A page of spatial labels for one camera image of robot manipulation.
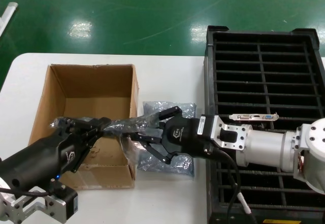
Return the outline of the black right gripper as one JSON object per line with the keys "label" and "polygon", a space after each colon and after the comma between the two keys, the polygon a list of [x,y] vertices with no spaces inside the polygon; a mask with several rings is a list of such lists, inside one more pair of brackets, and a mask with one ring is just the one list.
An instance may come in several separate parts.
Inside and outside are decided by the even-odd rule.
{"label": "black right gripper", "polygon": [[[221,151],[211,139],[214,116],[184,118],[182,110],[171,107],[158,113],[159,127],[164,127],[162,138],[126,133],[132,141],[139,142],[149,153],[169,165],[175,155],[189,155],[194,158],[221,159]],[[151,144],[162,145],[168,152],[162,155]]]}

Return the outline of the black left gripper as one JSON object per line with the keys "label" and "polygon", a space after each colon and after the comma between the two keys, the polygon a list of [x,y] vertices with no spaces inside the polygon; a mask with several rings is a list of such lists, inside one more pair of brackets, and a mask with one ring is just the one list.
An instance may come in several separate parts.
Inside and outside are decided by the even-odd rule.
{"label": "black left gripper", "polygon": [[43,187],[65,172],[76,173],[111,121],[107,117],[59,117],[58,127],[69,133],[56,130],[3,160],[1,179],[11,189],[27,191]]}

